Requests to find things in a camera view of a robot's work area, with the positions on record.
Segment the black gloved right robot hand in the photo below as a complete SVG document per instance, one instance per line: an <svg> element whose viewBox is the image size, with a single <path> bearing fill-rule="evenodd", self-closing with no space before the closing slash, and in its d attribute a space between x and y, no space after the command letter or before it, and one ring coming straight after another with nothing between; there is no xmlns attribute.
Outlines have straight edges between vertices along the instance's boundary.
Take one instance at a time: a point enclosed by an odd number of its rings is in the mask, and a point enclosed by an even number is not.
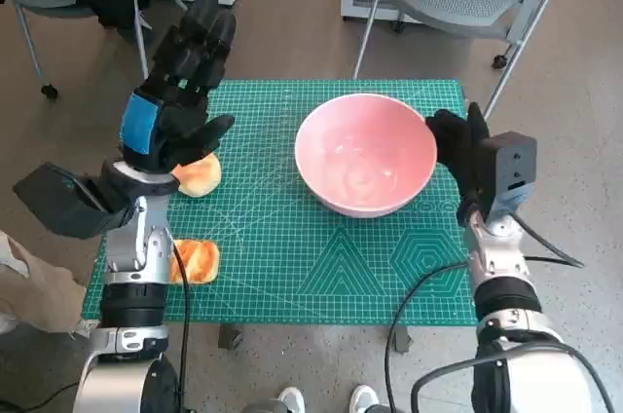
<svg viewBox="0 0 623 413"><path fill-rule="evenodd" d="M468 106L467 117L439 109L425 118L437 145L437 162L445 166L455 179L459 195L464 202L477 199L476 151L490 131L476 102Z"/></svg>

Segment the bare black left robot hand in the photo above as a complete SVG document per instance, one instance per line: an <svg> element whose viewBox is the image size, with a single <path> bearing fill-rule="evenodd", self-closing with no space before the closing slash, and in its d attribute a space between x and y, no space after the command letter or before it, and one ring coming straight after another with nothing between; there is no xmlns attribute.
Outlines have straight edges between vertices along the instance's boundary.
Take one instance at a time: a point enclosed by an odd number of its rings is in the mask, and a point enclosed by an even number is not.
<svg viewBox="0 0 623 413"><path fill-rule="evenodd" d="M218 148L235 117L209 119L208 95L223 79L236 25L218 0L195 0L169 28L122 118L121 151L128 165L168 173Z"/></svg>

